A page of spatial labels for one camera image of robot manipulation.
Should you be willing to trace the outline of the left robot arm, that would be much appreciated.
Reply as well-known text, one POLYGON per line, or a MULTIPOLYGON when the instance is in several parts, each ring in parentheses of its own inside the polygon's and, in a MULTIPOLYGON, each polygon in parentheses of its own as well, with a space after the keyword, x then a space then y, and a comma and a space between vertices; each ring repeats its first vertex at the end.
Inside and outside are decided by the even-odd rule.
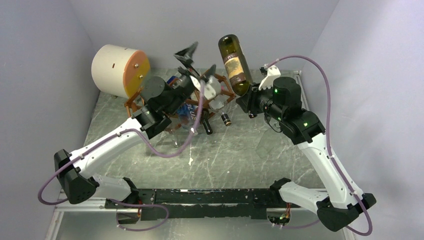
POLYGON ((76 205, 90 198, 106 198, 119 201, 126 208, 134 207, 139 200, 134 183, 125 177, 101 176, 96 169, 141 142, 148 145, 172 123, 171 115, 195 90, 199 90, 195 122, 180 151, 191 143, 201 121, 204 100, 212 99, 221 90, 220 86, 213 87, 215 65, 203 74, 193 68, 193 54, 197 47, 198 43, 194 42, 174 54, 181 62, 177 69, 180 73, 177 86, 168 85, 161 77, 151 76, 140 93, 143 106, 123 124, 87 146, 72 152, 61 149, 54 154, 54 177, 58 179, 67 202, 76 205))

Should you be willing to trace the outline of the blue glass bottle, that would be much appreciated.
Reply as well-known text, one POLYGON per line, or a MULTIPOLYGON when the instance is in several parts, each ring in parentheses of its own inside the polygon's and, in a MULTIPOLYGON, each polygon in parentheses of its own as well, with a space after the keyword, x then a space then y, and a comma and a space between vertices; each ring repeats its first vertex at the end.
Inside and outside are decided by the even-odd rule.
MULTIPOLYGON (((173 75, 166 82, 171 88, 175 89, 178 85, 180 85, 182 80, 173 75)), ((181 107, 176 111, 178 122, 174 129, 177 130, 179 128, 183 128, 190 131, 197 118, 197 108, 197 105, 191 103, 184 103, 181 105, 181 107)))

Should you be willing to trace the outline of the clear square liquor bottle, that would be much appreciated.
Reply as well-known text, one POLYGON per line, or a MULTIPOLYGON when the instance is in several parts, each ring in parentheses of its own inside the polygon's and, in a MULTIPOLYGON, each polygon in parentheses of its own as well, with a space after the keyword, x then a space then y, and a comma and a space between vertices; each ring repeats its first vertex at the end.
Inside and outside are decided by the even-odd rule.
POLYGON ((229 127, 232 124, 230 117, 227 114, 227 99, 228 97, 221 92, 209 102, 209 107, 213 113, 219 115, 223 124, 229 127))

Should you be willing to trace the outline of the clear slim glass bottle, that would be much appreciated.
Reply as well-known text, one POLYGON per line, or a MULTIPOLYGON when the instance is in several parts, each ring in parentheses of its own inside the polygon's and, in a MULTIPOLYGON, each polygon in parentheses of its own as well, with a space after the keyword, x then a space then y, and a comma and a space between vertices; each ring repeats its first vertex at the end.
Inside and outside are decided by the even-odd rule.
POLYGON ((179 146, 181 146, 182 141, 181 141, 180 135, 178 133, 178 128, 176 128, 176 127, 168 128, 167 132, 169 133, 173 147, 178 148, 179 146))

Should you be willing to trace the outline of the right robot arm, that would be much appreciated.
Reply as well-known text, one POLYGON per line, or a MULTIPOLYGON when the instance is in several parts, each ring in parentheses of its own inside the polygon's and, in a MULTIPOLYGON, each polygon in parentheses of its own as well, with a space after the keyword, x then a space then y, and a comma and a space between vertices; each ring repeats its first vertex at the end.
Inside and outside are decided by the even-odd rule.
POLYGON ((318 192, 283 178, 272 185, 270 202, 275 207, 294 204, 315 213, 330 231, 337 232, 376 204, 371 193, 364 193, 350 178, 335 154, 330 153, 326 130, 318 116, 302 107, 302 89, 291 77, 276 78, 271 88, 258 83, 236 99, 243 112, 274 119, 279 132, 298 147, 321 179, 326 193, 318 192))

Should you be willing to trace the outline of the dark green wine bottle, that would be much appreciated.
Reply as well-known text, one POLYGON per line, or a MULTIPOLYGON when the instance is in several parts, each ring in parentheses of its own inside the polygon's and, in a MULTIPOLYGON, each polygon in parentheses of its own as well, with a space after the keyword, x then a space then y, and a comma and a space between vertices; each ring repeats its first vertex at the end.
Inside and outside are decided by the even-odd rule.
POLYGON ((209 110, 207 108, 203 108, 202 113, 201 113, 201 117, 200 117, 200 121, 201 121, 207 135, 213 134, 213 129, 212 129, 210 123, 209 123, 209 118, 210 118, 209 110))

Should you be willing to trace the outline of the olive green wine bottle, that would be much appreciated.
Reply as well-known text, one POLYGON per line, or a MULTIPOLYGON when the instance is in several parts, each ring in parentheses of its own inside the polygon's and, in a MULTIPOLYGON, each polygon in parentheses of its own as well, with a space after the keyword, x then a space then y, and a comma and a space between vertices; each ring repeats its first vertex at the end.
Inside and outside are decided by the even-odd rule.
POLYGON ((221 37, 218 48, 234 93, 243 96, 253 82, 253 78, 243 53, 239 38, 234 34, 221 37))

